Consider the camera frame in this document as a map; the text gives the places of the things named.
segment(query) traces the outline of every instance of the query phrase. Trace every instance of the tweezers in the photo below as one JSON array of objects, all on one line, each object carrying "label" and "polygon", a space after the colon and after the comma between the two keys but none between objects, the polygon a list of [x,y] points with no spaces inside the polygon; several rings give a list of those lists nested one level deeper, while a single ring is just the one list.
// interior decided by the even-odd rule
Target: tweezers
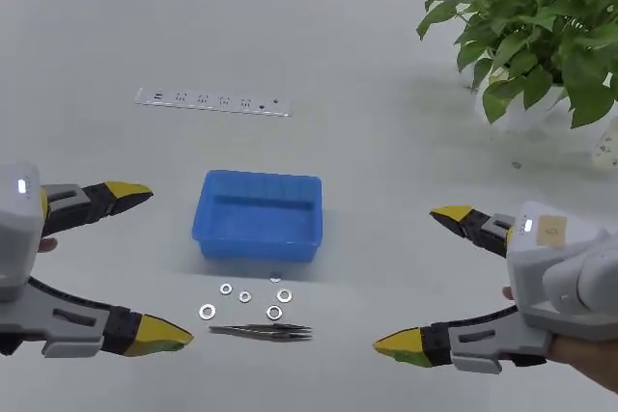
[{"label": "tweezers", "polygon": [[302,342],[311,340],[312,338],[312,330],[310,327],[291,325],[289,323],[272,323],[270,325],[215,325],[209,328],[213,333],[270,342]]}]

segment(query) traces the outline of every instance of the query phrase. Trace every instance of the metal washer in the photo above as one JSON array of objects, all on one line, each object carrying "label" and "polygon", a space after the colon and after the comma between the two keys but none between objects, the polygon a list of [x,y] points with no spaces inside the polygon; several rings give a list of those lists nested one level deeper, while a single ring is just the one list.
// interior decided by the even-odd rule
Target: metal washer
[{"label": "metal washer", "polygon": [[267,317],[270,320],[279,320],[283,316],[283,310],[279,306],[269,306],[267,309]]},{"label": "metal washer", "polygon": [[227,296],[228,294],[232,293],[232,289],[233,288],[231,284],[223,284],[221,287],[219,287],[219,291],[223,296]]},{"label": "metal washer", "polygon": [[288,289],[281,288],[279,291],[277,291],[277,300],[279,300],[279,302],[281,303],[289,303],[290,301],[292,301],[292,292]]},{"label": "metal washer", "polygon": [[251,301],[251,293],[248,291],[241,291],[239,294],[239,301],[241,303],[248,303]]},{"label": "metal washer", "polygon": [[212,304],[205,304],[197,313],[202,320],[211,320],[215,314],[216,308]]}]

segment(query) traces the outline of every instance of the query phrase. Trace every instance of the white power strip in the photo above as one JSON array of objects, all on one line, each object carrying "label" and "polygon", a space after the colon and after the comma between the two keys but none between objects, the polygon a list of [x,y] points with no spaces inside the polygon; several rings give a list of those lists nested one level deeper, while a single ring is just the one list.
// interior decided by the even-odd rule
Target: white power strip
[{"label": "white power strip", "polygon": [[288,100],[254,96],[229,96],[216,92],[163,91],[142,88],[135,97],[135,103],[150,106],[225,111],[228,113],[249,113],[252,115],[292,115],[292,104]]}]

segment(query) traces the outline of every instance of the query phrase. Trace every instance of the white pot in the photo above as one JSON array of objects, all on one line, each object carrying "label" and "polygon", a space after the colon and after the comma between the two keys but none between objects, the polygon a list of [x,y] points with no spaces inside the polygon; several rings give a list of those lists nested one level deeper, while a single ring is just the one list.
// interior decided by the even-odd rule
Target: white pot
[{"label": "white pot", "polygon": [[[485,108],[483,107],[483,93],[489,85],[489,78],[486,77],[479,86],[474,105],[476,112],[485,121],[488,121],[488,119],[485,114]],[[496,129],[502,132],[514,133],[527,132],[531,129],[537,128],[553,111],[556,111],[558,108],[556,103],[562,95],[562,90],[562,87],[551,87],[549,92],[543,98],[527,110],[523,107],[523,94],[519,94],[509,103],[505,115],[494,122],[493,125]]]},{"label": "white pot", "polygon": [[[483,92],[488,85],[485,79],[475,101],[475,112],[487,125]],[[523,95],[514,98],[505,115],[491,126],[501,134],[492,143],[526,167],[618,170],[618,104],[597,122],[571,129],[571,105],[567,98],[558,100],[561,95],[562,88],[553,87],[528,110],[523,109]]]}]

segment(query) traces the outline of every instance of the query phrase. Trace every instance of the white desk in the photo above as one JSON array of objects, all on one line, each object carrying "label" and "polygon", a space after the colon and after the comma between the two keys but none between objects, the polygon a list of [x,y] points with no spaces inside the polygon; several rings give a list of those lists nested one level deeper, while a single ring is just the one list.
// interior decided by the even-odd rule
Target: white desk
[{"label": "white desk", "polygon": [[[504,262],[441,228],[433,206],[512,212],[537,199],[618,224],[615,182],[516,171],[488,143],[453,69],[457,28],[419,43],[422,14],[413,0],[0,0],[0,158],[37,163],[48,183],[123,179],[155,192],[65,233],[36,275],[197,337],[178,354],[133,360],[45,360],[28,346],[0,360],[4,403],[20,412],[614,411],[613,395],[566,368],[422,370],[372,349],[399,328],[506,306]],[[278,55],[289,49],[303,60]],[[278,95],[295,114],[135,106],[140,86]],[[266,321],[276,287],[219,275],[267,268],[199,256],[189,230],[210,169],[322,178],[323,247],[284,273],[295,294],[287,320],[313,326],[314,341],[210,336],[197,319],[214,302],[217,323]],[[226,281],[254,301],[224,300]]]}]

